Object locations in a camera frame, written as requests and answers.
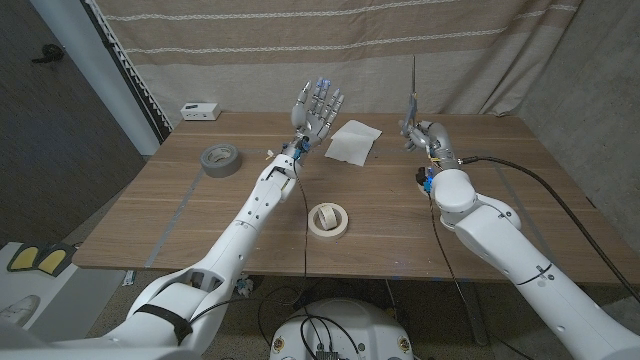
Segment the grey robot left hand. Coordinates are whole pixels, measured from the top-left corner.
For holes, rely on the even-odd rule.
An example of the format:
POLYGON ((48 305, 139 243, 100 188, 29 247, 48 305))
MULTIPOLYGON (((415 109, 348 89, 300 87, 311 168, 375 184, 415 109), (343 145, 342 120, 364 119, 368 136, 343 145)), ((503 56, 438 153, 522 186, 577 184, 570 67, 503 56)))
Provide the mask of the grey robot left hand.
POLYGON ((319 77, 315 85, 307 81, 299 92, 291 111, 296 132, 288 147, 292 148, 293 157, 308 153, 329 134, 345 98, 339 89, 329 95, 330 86, 329 79, 319 77))

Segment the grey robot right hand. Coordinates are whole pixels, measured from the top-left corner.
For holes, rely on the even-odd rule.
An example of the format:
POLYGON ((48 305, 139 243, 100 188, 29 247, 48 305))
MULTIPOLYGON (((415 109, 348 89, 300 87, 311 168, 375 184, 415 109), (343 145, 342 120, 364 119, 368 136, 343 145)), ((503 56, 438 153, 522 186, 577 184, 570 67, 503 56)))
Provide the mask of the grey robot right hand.
POLYGON ((400 134, 407 139, 407 151, 423 150, 431 158, 437 158, 444 170, 460 168, 449 135, 441 123, 421 121, 411 125, 408 120, 400 120, 398 125, 400 134))

